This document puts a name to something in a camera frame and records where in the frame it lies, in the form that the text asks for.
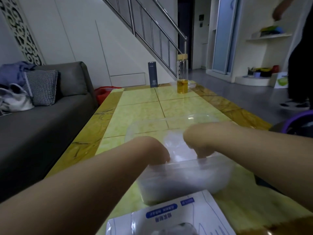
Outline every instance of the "red object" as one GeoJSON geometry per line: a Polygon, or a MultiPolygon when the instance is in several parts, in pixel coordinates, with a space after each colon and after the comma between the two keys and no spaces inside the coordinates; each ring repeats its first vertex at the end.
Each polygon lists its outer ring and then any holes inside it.
{"type": "Polygon", "coordinates": [[[113,89],[120,89],[120,88],[121,87],[115,87],[115,86],[102,86],[102,87],[97,88],[95,90],[95,94],[96,94],[98,104],[101,105],[113,89]]]}
{"type": "Polygon", "coordinates": [[[272,73],[279,73],[279,65],[274,65],[273,66],[272,73]]]}

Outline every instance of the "person's left arm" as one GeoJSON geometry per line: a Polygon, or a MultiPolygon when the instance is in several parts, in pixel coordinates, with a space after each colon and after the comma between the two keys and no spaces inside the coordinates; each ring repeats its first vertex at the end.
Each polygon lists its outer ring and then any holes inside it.
{"type": "Polygon", "coordinates": [[[169,161],[138,137],[44,179],[0,204],[0,234],[95,234],[149,164],[169,161]]]}

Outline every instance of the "red plastic bag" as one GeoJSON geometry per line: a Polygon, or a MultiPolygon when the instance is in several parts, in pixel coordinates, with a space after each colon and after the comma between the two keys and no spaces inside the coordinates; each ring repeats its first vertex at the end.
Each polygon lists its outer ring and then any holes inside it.
{"type": "Polygon", "coordinates": [[[96,94],[98,104],[101,105],[113,89],[120,89],[120,88],[121,87],[115,87],[115,86],[102,86],[102,87],[97,88],[95,90],[95,94],[96,94]]]}

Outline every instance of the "glass bottle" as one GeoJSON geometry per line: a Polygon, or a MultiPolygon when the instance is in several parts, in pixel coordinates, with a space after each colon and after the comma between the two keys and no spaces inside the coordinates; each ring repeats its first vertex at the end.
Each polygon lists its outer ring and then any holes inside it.
{"type": "Polygon", "coordinates": [[[188,92],[188,55],[177,55],[177,93],[184,94],[188,92]]]}

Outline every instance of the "gray thermos flask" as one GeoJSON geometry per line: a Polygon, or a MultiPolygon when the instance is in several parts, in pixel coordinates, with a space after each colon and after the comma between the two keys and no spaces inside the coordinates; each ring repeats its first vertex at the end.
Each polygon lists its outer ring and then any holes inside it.
{"type": "Polygon", "coordinates": [[[149,69],[149,79],[150,79],[150,87],[157,87],[157,65],[156,62],[149,62],[148,69],[149,69]]]}

